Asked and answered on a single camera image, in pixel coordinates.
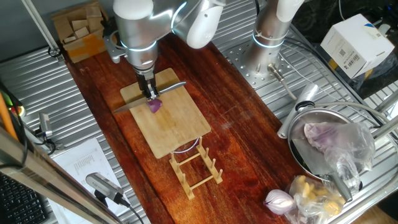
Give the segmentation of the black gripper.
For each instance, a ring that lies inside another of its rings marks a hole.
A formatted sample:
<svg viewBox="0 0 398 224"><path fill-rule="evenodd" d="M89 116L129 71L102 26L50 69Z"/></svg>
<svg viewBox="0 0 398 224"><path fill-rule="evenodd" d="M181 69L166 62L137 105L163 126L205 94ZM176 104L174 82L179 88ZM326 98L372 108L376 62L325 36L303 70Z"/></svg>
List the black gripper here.
<svg viewBox="0 0 398 224"><path fill-rule="evenodd" d="M139 88L140 90L142 90L142 94L146 98L154 100L159 97L159 93L155 85L155 75L153 68L147 70L136 69L136 77L139 84Z"/></svg>

